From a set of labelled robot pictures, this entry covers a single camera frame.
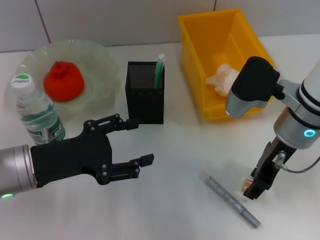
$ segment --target cable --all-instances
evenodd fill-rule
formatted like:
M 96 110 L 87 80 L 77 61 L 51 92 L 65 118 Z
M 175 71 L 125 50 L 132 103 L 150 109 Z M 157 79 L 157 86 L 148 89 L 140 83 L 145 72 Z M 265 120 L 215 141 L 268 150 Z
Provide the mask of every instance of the cable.
M 40 11 L 40 8 L 39 8 L 39 5 L 38 5 L 38 2 L 37 2 L 37 1 L 38 1 L 38 0 L 34 0 L 34 3 L 35 3 L 35 6 L 36 6 L 36 9 L 38 10 L 39 17 L 40 17 L 40 20 L 41 20 L 41 23 L 42 23 L 42 26 L 43 26 L 43 29 L 44 29 L 46 38 L 48 39 L 49 43 L 51 43 L 51 40 L 50 40 L 48 31 L 47 31 L 47 28 L 46 28 L 46 25 L 45 25 L 45 21 L 44 21 L 44 19 L 43 19 L 43 17 L 42 17 L 42 14 L 41 14 L 41 11 Z
M 300 171 L 293 171 L 293 170 L 290 170 L 288 169 L 288 167 L 286 165 L 283 165 L 282 166 L 282 169 L 289 172 L 289 173 L 293 173 L 293 174 L 301 174 L 301 173 L 304 173 L 310 169 L 312 169 L 318 162 L 320 161 L 320 156 L 318 157 L 317 160 L 315 160 L 314 163 L 312 163 L 310 166 L 308 166 L 307 168 L 303 169 L 303 170 L 300 170 Z

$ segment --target black mesh pen holder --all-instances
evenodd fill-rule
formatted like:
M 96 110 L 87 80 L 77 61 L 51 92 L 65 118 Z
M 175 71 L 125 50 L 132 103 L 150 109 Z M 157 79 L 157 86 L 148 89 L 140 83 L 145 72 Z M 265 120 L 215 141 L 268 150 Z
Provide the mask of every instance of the black mesh pen holder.
M 156 61 L 129 61 L 125 94 L 130 119 L 140 124 L 163 124 L 165 101 L 165 68 L 159 88 L 154 88 Z

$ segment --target yellow bin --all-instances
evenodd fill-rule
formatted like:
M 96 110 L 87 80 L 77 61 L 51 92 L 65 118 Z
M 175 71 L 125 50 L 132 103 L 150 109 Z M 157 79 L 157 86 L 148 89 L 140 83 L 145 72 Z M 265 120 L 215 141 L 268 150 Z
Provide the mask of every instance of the yellow bin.
M 226 97 L 206 84 L 219 66 L 240 71 L 247 59 L 259 56 L 274 63 L 240 9 L 229 9 L 178 17 L 182 30 L 181 61 L 196 104 L 207 120 L 228 118 Z M 253 108 L 248 113 L 256 113 Z

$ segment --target white table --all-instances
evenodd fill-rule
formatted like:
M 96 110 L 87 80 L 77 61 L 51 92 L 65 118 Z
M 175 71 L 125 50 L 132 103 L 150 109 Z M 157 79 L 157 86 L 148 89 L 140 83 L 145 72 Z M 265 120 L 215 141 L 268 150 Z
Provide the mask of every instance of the white table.
M 300 83 L 320 57 L 320 34 L 260 38 L 284 78 Z M 62 117 L 68 137 L 87 119 L 119 113 L 128 117 L 125 80 L 128 61 L 165 67 L 164 125 L 140 125 L 109 134 L 113 162 L 153 153 L 152 166 L 138 179 L 100 186 L 89 175 L 52 182 L 0 200 L 0 238 L 12 240 L 270 240 L 320 237 L 320 164 L 303 174 L 281 171 L 258 200 L 241 187 L 257 164 L 284 105 L 276 100 L 251 118 L 211 123 L 201 120 L 180 65 L 180 44 L 109 47 L 120 67 L 121 90 L 113 109 Z M 0 54 L 0 149 L 34 143 L 15 113 L 7 81 L 29 52 Z M 248 132 L 255 137 L 245 137 Z M 287 163 L 300 170 L 320 154 L 320 140 L 298 150 Z M 207 170 L 261 222 L 253 229 L 199 178 Z

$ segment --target pen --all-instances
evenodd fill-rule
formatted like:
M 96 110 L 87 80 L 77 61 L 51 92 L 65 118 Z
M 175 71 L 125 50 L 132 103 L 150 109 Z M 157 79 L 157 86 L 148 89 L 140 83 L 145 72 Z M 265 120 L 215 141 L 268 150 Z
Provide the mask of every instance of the pen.
M 163 53 L 160 54 L 158 62 L 156 63 L 154 85 L 153 85 L 154 89 L 160 88 L 161 79 L 162 79 L 162 73 L 163 73 L 163 70 L 164 70 L 165 60 L 166 60 L 165 57 L 166 57 L 166 55 L 164 55 Z
M 204 182 L 254 228 L 260 225 L 260 222 L 213 177 L 206 176 Z

